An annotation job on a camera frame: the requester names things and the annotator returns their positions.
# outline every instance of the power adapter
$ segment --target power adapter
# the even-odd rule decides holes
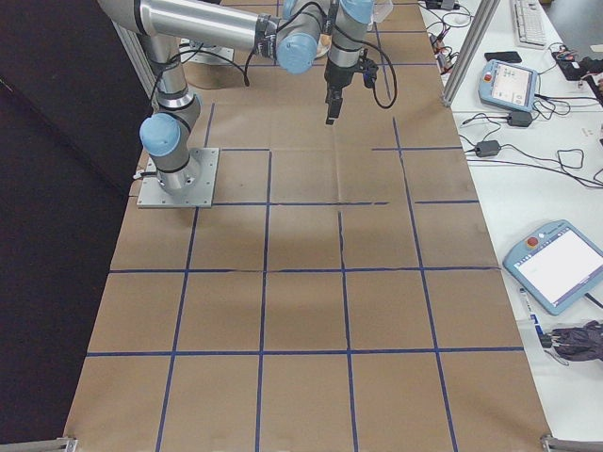
[[[480,141],[475,146],[475,155],[479,158],[494,157],[500,152],[500,144],[495,139],[489,141]]]
[[[513,127],[529,127],[533,119],[528,111],[512,111],[507,123]]]

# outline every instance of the smartphone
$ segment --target smartphone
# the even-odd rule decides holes
[[[487,52],[483,55],[486,57],[486,61],[497,59],[498,61],[504,61],[505,63],[521,63],[521,56],[515,51]]]

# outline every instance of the aluminum frame post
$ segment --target aluminum frame post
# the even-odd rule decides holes
[[[603,452],[603,443],[564,441],[545,435],[540,439],[545,452]]]
[[[473,23],[469,27],[469,32],[464,39],[463,46],[459,51],[459,56],[456,64],[454,65],[454,71],[448,79],[444,91],[442,93],[442,104],[445,106],[451,106],[454,96],[463,83],[464,77],[469,69],[469,65],[473,60],[473,56],[478,50],[481,44],[483,35],[490,25],[494,13],[497,10],[500,0],[481,0],[480,6],[475,13]]]
[[[75,452],[75,438],[57,438],[32,443],[0,444],[0,452]]]

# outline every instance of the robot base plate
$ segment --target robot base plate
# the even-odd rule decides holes
[[[216,186],[216,171],[220,149],[202,148],[191,149],[190,156],[201,164],[201,174],[197,182],[181,193],[171,194],[163,189],[155,176],[142,179],[138,207],[141,208],[182,208],[182,207],[211,207]],[[155,172],[155,164],[149,159],[147,172]]]

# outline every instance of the metal mounting plate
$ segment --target metal mounting plate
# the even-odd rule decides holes
[[[216,186],[216,171],[220,149],[202,148],[191,149],[190,156],[201,164],[201,174],[197,182],[181,193],[171,194],[163,189],[154,176],[142,179],[138,207],[141,208],[178,208],[178,207],[202,207],[209,208],[214,199],[214,188]],[[155,164],[149,158],[147,172],[155,172]]]
[[[189,40],[181,39],[180,42],[182,44],[182,47],[180,48],[180,52],[196,50],[196,49],[188,46]],[[203,50],[206,50],[207,52],[213,52],[213,53],[220,55],[221,57],[226,58],[227,60],[230,60],[230,61],[233,61],[235,58],[235,50],[229,49],[228,47],[218,47],[216,49],[213,49],[212,47],[206,47]],[[201,63],[201,64],[211,64],[211,65],[229,64],[228,61],[225,61],[222,58],[218,58],[213,55],[202,54],[202,53],[195,55],[194,52],[190,52],[188,54],[183,54],[181,57],[181,60],[183,62],[190,61],[191,63]]]

